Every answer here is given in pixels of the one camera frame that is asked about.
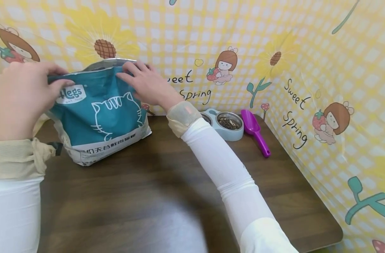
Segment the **beige sleeve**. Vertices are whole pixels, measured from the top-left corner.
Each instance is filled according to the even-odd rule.
[[[202,115],[190,102],[182,101],[169,109],[167,118],[169,127],[180,138],[192,123],[202,118]]]
[[[31,179],[45,175],[46,160],[55,156],[54,147],[37,138],[0,141],[0,179]]]

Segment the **sunflower illustration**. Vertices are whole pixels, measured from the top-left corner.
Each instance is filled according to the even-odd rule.
[[[274,78],[289,68],[297,57],[296,37],[292,32],[279,35],[275,40],[270,40],[259,55],[256,69],[265,77]]]
[[[139,46],[131,30],[121,29],[121,19],[110,17],[103,9],[93,12],[82,6],[66,9],[65,26],[71,32],[67,43],[76,48],[75,57],[88,66],[108,58],[137,58]]]

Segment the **stainless steel bowl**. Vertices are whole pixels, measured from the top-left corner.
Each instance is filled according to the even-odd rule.
[[[206,122],[208,122],[210,125],[212,125],[212,120],[208,115],[206,115],[205,113],[202,113],[202,112],[201,112],[201,115]]]
[[[233,122],[235,122],[235,123],[237,124],[238,128],[235,129],[235,130],[230,130],[230,129],[228,129],[228,128],[224,128],[224,127],[219,123],[219,119],[220,119],[220,118],[227,118],[227,119],[233,120]],[[243,127],[243,122],[242,122],[241,118],[240,118],[238,115],[236,115],[236,114],[234,114],[234,113],[232,113],[232,112],[220,112],[220,113],[218,113],[218,114],[216,115],[216,122],[217,122],[217,124],[218,124],[220,127],[224,128],[224,129],[226,129],[226,130],[228,130],[228,131],[239,131],[239,130],[241,130],[241,128]]]

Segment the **brown tabletop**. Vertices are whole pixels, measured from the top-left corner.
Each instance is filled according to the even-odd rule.
[[[48,253],[237,253],[219,192],[165,117],[153,133],[90,167],[65,152],[41,183],[41,240]],[[245,135],[229,142],[301,253],[338,243],[342,230],[267,125],[265,159]],[[51,121],[38,134],[57,141]]]

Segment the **teal bag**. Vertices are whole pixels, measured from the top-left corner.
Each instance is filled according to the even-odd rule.
[[[115,75],[121,67],[110,65],[48,77],[49,83],[58,79],[76,83],[60,92],[47,115],[54,120],[68,155],[82,166],[92,165],[152,133],[146,111],[133,97],[134,89]]]

